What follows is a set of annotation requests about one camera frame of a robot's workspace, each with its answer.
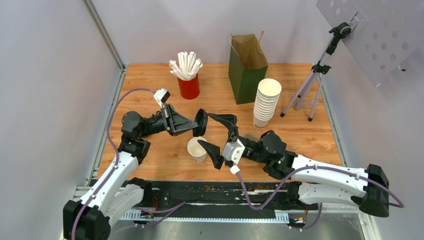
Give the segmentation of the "red cup holder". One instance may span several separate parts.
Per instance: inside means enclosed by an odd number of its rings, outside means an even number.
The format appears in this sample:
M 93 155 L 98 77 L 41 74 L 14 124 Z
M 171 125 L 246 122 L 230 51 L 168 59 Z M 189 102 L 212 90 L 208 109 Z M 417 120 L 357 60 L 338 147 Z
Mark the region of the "red cup holder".
M 187 100 L 193 100 L 200 94 L 199 74 L 191 80 L 177 78 L 180 95 Z

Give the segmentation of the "white wrapped straws bundle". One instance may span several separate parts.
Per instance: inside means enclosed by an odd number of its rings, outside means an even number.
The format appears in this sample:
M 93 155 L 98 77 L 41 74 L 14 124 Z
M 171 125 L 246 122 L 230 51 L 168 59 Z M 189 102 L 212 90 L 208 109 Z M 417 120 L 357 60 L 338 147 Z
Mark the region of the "white wrapped straws bundle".
M 171 67 L 170 73 L 183 81 L 191 81 L 203 67 L 203 62 L 197 58 L 194 51 L 177 53 L 177 60 L 169 60 L 168 65 Z

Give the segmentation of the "green paper bag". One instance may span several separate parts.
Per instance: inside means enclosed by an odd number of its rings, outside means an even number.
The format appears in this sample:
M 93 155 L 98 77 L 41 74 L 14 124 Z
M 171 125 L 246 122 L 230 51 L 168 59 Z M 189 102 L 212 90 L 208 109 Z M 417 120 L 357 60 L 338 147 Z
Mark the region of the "green paper bag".
M 258 84 L 266 76 L 269 64 L 260 46 L 263 34 L 230 36 L 228 77 L 237 105 L 253 103 Z

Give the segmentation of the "white paper cup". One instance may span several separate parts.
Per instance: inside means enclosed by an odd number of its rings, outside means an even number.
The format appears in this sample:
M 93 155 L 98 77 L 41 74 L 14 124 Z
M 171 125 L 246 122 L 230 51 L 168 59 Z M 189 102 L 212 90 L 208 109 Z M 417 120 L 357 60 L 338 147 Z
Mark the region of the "white paper cup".
M 196 162 L 203 162 L 207 157 L 206 150 L 198 143 L 198 140 L 207 142 L 203 137 L 193 137 L 187 143 L 187 151 Z

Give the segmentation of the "black coffee lid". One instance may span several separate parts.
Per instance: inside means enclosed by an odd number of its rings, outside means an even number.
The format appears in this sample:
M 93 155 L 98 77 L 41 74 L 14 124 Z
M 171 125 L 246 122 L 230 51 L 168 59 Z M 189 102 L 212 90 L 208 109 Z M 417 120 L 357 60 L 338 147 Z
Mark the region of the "black coffee lid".
M 194 118 L 198 126 L 192 130 L 193 137 L 201 137 L 206 133 L 208 119 L 208 113 L 203 108 L 200 108 Z

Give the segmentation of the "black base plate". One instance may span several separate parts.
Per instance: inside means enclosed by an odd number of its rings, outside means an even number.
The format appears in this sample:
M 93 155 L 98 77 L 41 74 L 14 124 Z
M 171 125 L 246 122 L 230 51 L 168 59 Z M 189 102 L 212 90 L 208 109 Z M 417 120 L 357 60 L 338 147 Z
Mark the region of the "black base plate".
M 274 219 L 277 211 L 303 215 L 319 209 L 317 203 L 305 205 L 287 200 L 286 184 L 262 210 L 249 207 L 247 199 L 256 207 L 264 204 L 278 182 L 246 182 L 247 197 L 238 181 L 152 181 L 151 184 L 152 190 L 137 207 L 158 211 L 184 203 L 171 214 L 175 218 Z

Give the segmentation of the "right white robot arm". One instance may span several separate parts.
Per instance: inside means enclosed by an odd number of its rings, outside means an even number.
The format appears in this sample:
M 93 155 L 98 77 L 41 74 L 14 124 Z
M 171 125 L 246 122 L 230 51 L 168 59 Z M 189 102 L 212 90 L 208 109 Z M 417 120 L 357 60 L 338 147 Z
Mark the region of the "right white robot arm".
M 195 116 L 195 137 L 206 132 L 212 118 L 227 129 L 223 149 L 205 140 L 198 143 L 212 160 L 215 169 L 223 165 L 233 175 L 240 172 L 241 159 L 263 165 L 263 171 L 276 180 L 289 181 L 286 204 L 292 209 L 318 203 L 357 206 L 368 215 L 387 218 L 389 213 L 389 181 L 383 169 L 375 164 L 366 168 L 341 167 L 319 162 L 293 151 L 273 131 L 264 132 L 254 141 L 239 135 L 237 117 L 233 114 L 213 114 L 199 110 Z

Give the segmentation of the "grey tripod stand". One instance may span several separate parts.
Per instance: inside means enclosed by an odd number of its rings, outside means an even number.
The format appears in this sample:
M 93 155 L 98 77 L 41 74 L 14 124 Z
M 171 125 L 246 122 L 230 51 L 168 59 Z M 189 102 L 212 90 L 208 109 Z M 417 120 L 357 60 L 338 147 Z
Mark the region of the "grey tripod stand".
M 336 51 L 338 43 L 342 39 L 345 39 L 347 36 L 349 36 L 354 29 L 355 29 L 354 25 L 350 25 L 347 22 L 343 22 L 329 31 L 329 33 L 332 35 L 332 38 L 328 42 L 327 47 L 324 50 L 321 58 L 317 61 L 316 64 L 314 64 L 311 67 L 310 74 L 308 75 L 306 80 L 302 83 L 302 85 L 297 90 L 295 95 L 292 97 L 292 99 L 290 100 L 288 105 L 285 107 L 285 109 L 281 112 L 280 114 L 281 117 L 284 117 L 286 115 L 286 113 L 289 111 L 292 105 L 294 105 L 295 110 L 299 110 L 301 108 L 306 107 L 307 105 L 312 104 L 312 109 L 308 116 L 308 121 L 311 122 L 313 120 L 316 107 L 321 95 L 321 89 L 325 81 L 325 75 L 332 68 L 331 66 L 327 65 L 327 61 L 329 60 L 331 55 Z M 305 102 L 306 96 L 309 94 L 310 90 L 312 89 L 312 86 L 315 84 L 317 80 L 319 80 L 319 83 L 318 83 L 318 89 L 314 99 L 308 102 Z

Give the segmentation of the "brown cardboard cup carrier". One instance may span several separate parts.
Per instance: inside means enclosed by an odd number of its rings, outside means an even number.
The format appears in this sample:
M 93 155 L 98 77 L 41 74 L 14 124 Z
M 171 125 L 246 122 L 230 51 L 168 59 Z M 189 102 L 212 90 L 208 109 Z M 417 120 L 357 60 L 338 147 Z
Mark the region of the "brown cardboard cup carrier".
M 250 141 L 259 142 L 262 139 L 263 134 L 259 134 L 256 132 L 247 132 L 243 135 L 243 137 Z

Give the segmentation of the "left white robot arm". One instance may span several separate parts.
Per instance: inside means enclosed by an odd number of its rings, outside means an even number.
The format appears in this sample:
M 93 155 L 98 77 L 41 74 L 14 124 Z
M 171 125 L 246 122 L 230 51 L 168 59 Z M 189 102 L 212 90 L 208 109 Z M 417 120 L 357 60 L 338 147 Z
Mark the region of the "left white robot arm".
M 190 130 L 194 136 L 205 133 L 206 112 L 200 109 L 194 120 L 164 104 L 161 111 L 148 118 L 136 111 L 122 117 L 121 143 L 116 155 L 101 178 L 78 201 L 69 200 L 63 207 L 63 237 L 66 240 L 107 240 L 116 222 L 139 204 L 153 201 L 151 183 L 133 178 L 118 192 L 128 176 L 147 156 L 151 143 L 144 138 L 163 131 L 178 136 Z

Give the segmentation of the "grey perforated panel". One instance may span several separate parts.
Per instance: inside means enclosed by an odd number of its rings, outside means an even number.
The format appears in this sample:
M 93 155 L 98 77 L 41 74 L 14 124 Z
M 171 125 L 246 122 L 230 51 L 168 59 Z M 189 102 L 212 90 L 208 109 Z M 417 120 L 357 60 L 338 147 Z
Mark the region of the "grey perforated panel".
M 319 0 L 331 27 L 353 26 L 343 44 L 374 86 L 424 42 L 422 0 Z

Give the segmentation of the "stack of white paper cups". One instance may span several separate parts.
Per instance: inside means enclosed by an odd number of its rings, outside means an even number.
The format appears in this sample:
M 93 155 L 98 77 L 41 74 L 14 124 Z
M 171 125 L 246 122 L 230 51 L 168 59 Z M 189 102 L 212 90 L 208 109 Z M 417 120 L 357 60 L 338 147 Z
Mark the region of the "stack of white paper cups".
M 274 116 L 281 91 L 281 84 L 273 78 L 259 82 L 253 108 L 253 125 L 257 129 L 263 129 Z

